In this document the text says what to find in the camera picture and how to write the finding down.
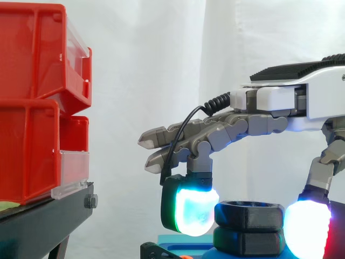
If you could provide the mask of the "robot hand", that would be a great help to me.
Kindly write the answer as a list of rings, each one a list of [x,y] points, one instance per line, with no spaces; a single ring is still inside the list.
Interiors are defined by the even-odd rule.
[[[204,235],[238,257],[344,258],[344,205],[330,201],[333,177],[344,170],[344,55],[261,70],[240,89],[219,95],[169,127],[144,132],[153,150],[145,169],[160,175],[161,222],[169,230]],[[327,147],[310,166],[298,199],[287,208],[220,201],[212,186],[211,154],[247,136],[321,131]]]

